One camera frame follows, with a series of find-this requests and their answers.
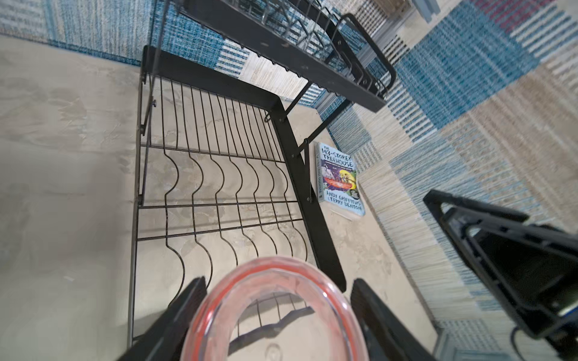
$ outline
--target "black metal dish rack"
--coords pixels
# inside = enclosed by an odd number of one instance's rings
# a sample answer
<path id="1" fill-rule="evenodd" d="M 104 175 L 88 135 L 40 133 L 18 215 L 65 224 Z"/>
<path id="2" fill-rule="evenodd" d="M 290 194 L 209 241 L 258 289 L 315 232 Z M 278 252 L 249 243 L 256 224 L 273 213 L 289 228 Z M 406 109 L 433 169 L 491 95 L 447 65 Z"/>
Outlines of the black metal dish rack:
<path id="1" fill-rule="evenodd" d="M 306 77 L 307 86 L 286 110 L 273 93 L 164 51 L 170 9 Z M 210 264 L 205 274 L 210 284 L 214 262 L 224 261 L 219 259 L 220 253 L 216 257 L 208 244 L 201 242 L 207 235 L 218 235 L 221 245 L 229 249 L 226 262 L 231 267 L 239 264 L 240 253 L 250 252 L 249 257 L 283 254 L 309 261 L 312 255 L 317 267 L 345 291 L 346 280 L 329 229 L 312 196 L 309 143 L 351 101 L 373 111 L 383 107 L 385 94 L 395 81 L 393 67 L 353 16 L 338 18 L 316 1 L 166 1 L 160 25 L 154 19 L 155 14 L 140 69 L 128 344 L 138 338 L 134 335 L 138 247 L 149 241 L 165 240 L 166 248 L 182 265 L 180 287 L 171 302 L 183 287 L 187 269 L 171 242 L 190 239 L 198 250 L 203 249 Z M 355 36 L 376 51 L 381 70 L 376 71 L 376 64 L 368 69 L 361 66 L 348 45 Z M 348 100 L 298 145 L 287 114 L 313 83 Z M 146 85 L 149 93 L 143 101 Z M 301 151 L 305 151 L 305 161 Z M 155 160 L 163 162 L 166 182 L 151 181 Z M 208 167 L 221 176 L 208 179 Z M 182 177 L 186 181 L 179 183 Z M 195 185 L 188 185 L 188 180 Z M 209 193 L 202 191 L 207 187 Z M 227 193 L 224 187 L 232 191 Z M 214 210 L 216 222 L 202 224 L 198 212 L 206 209 Z M 160 212 L 161 230 L 146 228 L 150 223 L 143 220 L 146 212 Z M 180 221 L 175 221 L 175 212 Z M 183 226 L 183 217 L 187 226 Z M 257 242 L 251 232 L 271 243 Z M 235 237 L 242 241 L 232 241 Z M 240 244 L 249 251 L 244 248 L 241 252 Z"/>

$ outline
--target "floor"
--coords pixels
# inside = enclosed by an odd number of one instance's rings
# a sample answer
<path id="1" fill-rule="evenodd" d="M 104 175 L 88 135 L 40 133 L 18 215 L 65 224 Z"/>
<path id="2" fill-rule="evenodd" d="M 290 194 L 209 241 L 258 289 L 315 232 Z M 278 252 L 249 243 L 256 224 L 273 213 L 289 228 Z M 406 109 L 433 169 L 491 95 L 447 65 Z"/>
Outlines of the floor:
<path id="1" fill-rule="evenodd" d="M 111 360 L 124 350 L 137 89 L 134 66 L 0 38 L 2 359 Z M 314 109 L 297 107 L 290 122 L 302 139 L 320 119 Z M 318 140 L 332 144 L 326 132 Z M 157 174 L 169 166 L 159 165 Z M 323 208 L 348 286 L 364 278 L 432 350 L 432 323 L 373 215 L 349 221 Z M 154 225 L 151 219 L 144 231 L 158 232 Z M 305 243 L 293 242 L 296 254 Z M 178 246 L 187 251 L 187 242 Z M 139 252 L 135 328 L 143 330 L 170 301 L 181 270 L 158 243 Z M 205 273 L 200 249 L 188 252 Z M 215 267 L 214 282 L 226 271 Z"/>

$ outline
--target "rug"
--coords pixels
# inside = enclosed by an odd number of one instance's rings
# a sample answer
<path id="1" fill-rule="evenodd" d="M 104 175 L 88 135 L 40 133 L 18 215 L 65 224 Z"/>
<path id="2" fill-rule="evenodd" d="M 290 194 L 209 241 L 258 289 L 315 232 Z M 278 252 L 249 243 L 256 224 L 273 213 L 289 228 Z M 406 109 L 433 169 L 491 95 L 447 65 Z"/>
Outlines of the rug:
<path id="1" fill-rule="evenodd" d="M 387 21 L 370 0 L 327 1 L 370 31 Z M 0 32 L 139 65 L 151 0 L 3 0 Z M 578 229 L 578 3 L 438 0 L 383 49 L 398 71 L 387 106 L 349 107 L 330 127 L 361 169 L 361 188 L 454 357 L 516 359 L 513 322 L 460 261 L 421 199 L 432 188 Z M 169 15 L 177 55 L 292 99 L 306 80 L 192 21 Z M 312 86 L 301 104 L 325 91 Z M 343 99 L 321 113 L 325 118 Z M 519 337 L 528 358 L 555 359 Z"/>

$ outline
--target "dish rack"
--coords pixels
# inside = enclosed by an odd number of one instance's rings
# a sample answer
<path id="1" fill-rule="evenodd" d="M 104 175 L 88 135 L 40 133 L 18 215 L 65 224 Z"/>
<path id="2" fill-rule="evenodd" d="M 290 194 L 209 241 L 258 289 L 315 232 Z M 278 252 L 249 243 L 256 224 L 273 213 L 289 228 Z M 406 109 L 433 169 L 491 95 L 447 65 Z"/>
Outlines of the dish rack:
<path id="1" fill-rule="evenodd" d="M 172 54 L 168 39 L 179 32 L 169 22 L 176 18 L 197 21 L 309 82 L 285 109 L 273 93 Z M 355 55 L 359 44 L 376 52 L 367 68 Z M 265 255 L 311 262 L 345 291 L 309 181 L 309 144 L 352 102 L 381 109 L 394 81 L 394 68 L 355 17 L 315 0 L 155 1 L 140 67 L 128 345 L 139 337 L 138 259 L 163 240 L 182 268 L 169 303 L 186 278 L 205 276 L 209 287 Z M 298 144 L 287 114 L 313 83 L 347 100 Z M 286 298 L 295 309 L 291 295 L 264 302 L 274 301 L 279 313 Z"/>

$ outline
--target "the 143-storey treehouse book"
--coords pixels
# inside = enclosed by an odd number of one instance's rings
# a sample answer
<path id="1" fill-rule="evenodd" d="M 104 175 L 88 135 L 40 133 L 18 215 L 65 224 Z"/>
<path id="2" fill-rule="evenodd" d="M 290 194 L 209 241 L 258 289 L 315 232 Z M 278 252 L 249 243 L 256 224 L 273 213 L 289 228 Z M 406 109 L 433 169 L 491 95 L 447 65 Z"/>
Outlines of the the 143-storey treehouse book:
<path id="1" fill-rule="evenodd" d="M 317 199 L 339 207 L 334 210 L 342 216 L 363 216 L 365 208 L 357 187 L 357 167 L 350 155 L 324 143 L 315 147 L 317 159 Z"/>

